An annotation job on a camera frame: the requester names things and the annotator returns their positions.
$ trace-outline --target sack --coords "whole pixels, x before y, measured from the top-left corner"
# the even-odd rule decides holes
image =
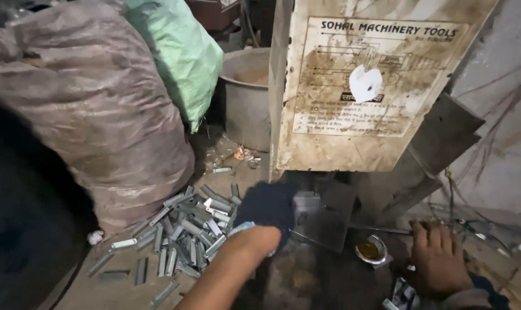
[[[125,4],[125,17],[150,47],[168,95],[196,132],[222,68],[222,49],[184,0],[125,0]]]
[[[62,3],[12,22],[23,56],[0,62],[0,99],[70,166],[108,235],[157,212],[194,165],[151,53],[113,3]]]

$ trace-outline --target glove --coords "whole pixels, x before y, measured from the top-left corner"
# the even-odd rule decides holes
[[[257,183],[247,190],[240,207],[237,208],[235,229],[243,230],[254,225],[274,226],[281,232],[277,250],[282,249],[295,228],[295,194],[297,187],[293,185]]]

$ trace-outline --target concrete floor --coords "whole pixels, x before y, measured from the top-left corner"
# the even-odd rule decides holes
[[[229,196],[230,184],[237,183],[243,196],[246,189],[266,179],[268,156],[262,154],[260,167],[253,170],[246,162],[228,158],[224,166],[231,172],[201,175],[201,161],[205,157],[205,136],[196,135],[192,145],[199,161],[199,177],[191,183],[195,188],[208,184],[217,193]],[[359,236],[348,236],[343,253],[290,241],[281,253],[267,259],[257,270],[255,280],[250,280],[234,304],[235,309],[375,309],[390,292],[391,272],[389,266],[374,271],[354,255],[353,240]],[[113,237],[109,242],[94,247],[86,257],[72,285],[56,306],[56,310],[81,309],[150,309],[150,301],[162,291],[172,279],[156,275],[157,255],[151,248],[140,253],[133,249],[119,252],[101,271],[131,270],[126,281],[100,282],[98,277],[88,278],[86,271],[101,257],[112,241],[129,238],[126,234]],[[407,251],[404,244],[394,236],[381,235],[386,241],[395,262],[403,261]],[[134,286],[134,277],[139,257],[148,257],[146,284]],[[184,274],[176,275],[181,285],[178,293],[185,294],[194,284],[194,279]],[[172,309],[173,293],[160,307]]]

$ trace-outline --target person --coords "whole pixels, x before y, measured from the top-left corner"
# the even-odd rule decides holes
[[[251,273],[289,239],[295,226],[295,194],[291,185],[259,183],[251,187],[227,241],[175,309],[230,309]],[[440,223],[411,224],[411,261],[416,271],[405,276],[417,294],[442,301],[444,309],[492,309],[489,293],[471,280],[455,235]]]

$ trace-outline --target gray sleeve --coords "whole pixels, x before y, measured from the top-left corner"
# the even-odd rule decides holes
[[[445,299],[441,304],[442,310],[460,310],[465,307],[488,307],[488,292],[480,288],[461,291]]]

